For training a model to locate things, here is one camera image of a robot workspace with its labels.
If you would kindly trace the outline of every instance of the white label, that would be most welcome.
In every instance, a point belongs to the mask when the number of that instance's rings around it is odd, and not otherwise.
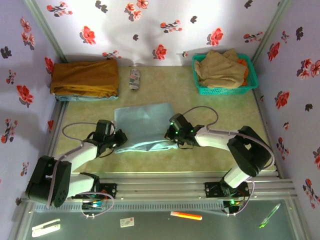
[[[130,227],[135,225],[135,218],[129,217],[120,219],[120,228]]]

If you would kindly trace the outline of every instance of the plastic basket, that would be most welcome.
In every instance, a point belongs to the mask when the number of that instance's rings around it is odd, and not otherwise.
[[[227,94],[245,94],[251,89],[256,89],[259,85],[257,75],[254,69],[254,66],[250,60],[250,58],[245,54],[238,54],[238,57],[240,59],[244,59],[246,61],[246,64],[248,66],[249,74],[247,77],[248,85],[247,86],[240,86],[238,88],[224,88],[224,87],[215,87],[215,88],[209,88],[206,86],[199,85],[199,76],[196,73],[195,70],[195,60],[198,62],[201,62],[203,59],[205,59],[205,54],[198,54],[194,55],[192,57],[192,71],[193,71],[193,77],[195,81],[195,85],[199,90],[199,93],[201,95],[227,95]]]

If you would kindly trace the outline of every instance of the green pen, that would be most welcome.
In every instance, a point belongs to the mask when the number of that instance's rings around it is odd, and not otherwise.
[[[279,209],[281,203],[279,203],[277,206],[274,207],[274,209],[272,209],[272,211],[270,212],[270,214],[263,220],[263,222],[259,225],[259,228],[263,228],[265,225],[267,225],[267,223],[269,222],[269,219],[272,217],[273,214],[275,214],[275,212]]]

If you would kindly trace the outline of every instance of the mustard yellow cloth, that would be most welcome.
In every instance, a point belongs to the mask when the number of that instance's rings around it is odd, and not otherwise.
[[[199,76],[199,84],[208,88],[235,89],[244,83],[246,66],[237,63],[234,49],[224,54],[210,51],[201,62],[195,61],[195,71]]]
[[[119,72],[115,59],[54,64],[52,94],[102,98],[117,96],[118,88]]]

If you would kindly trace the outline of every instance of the floral wallpaper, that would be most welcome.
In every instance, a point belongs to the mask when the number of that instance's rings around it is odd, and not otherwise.
[[[119,66],[181,66],[211,49],[235,48],[252,57],[279,0],[34,2],[68,61],[116,58]]]
[[[0,206],[5,206],[0,238],[5,240],[54,128],[56,100],[49,86],[57,57],[23,1],[11,0],[10,7],[1,1],[0,20]]]
[[[292,1],[255,64],[273,149],[284,177],[293,180],[315,240],[320,239],[318,9],[318,0]]]

